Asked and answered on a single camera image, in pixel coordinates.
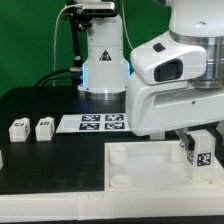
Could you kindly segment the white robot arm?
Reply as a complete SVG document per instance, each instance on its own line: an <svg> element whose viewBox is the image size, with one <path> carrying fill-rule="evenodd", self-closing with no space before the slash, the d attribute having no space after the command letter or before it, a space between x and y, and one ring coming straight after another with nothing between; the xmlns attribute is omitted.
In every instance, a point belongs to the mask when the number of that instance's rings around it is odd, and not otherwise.
<svg viewBox="0 0 224 224"><path fill-rule="evenodd" d="M82 94L122 95L137 136L224 120L224 0L156 0L171 9L169 29L125 60L122 19L103 0L77 0L89 22Z"/></svg>

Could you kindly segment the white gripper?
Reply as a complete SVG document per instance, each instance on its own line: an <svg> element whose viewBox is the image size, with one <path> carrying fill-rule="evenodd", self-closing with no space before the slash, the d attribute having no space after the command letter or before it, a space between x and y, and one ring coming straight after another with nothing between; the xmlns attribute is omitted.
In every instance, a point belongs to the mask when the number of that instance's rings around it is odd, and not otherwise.
<svg viewBox="0 0 224 224"><path fill-rule="evenodd" d="M147 85L136 73L128 80L126 117L137 136L177 130L180 145L193 153L187 128L224 120L224 88L194 89L187 82Z"/></svg>

